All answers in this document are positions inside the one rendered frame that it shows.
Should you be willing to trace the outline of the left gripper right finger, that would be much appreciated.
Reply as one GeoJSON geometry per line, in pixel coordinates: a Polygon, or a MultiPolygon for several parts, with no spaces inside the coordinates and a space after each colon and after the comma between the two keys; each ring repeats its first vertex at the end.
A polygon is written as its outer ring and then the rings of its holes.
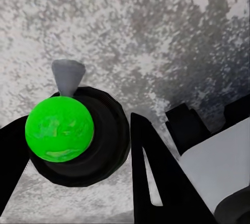
{"type": "Polygon", "coordinates": [[[131,113],[134,224],[218,224],[151,122],[131,113]],[[143,148],[163,207],[154,206],[143,148]]]}

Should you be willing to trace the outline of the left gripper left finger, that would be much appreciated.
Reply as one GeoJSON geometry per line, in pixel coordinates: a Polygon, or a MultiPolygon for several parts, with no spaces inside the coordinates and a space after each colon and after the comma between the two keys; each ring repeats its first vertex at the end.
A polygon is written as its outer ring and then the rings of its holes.
{"type": "Polygon", "coordinates": [[[25,137],[27,117],[0,129],[0,216],[30,159],[25,137]]]}

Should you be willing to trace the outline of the insectifuge atomizer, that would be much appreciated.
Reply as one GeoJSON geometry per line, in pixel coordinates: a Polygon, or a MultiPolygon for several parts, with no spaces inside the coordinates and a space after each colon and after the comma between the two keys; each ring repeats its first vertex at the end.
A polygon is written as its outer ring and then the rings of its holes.
{"type": "Polygon", "coordinates": [[[123,108],[107,92],[79,87],[86,66],[53,61],[59,92],[29,113],[25,137],[39,174],[61,186],[88,187],[107,179],[129,158],[131,130],[123,108]]]}

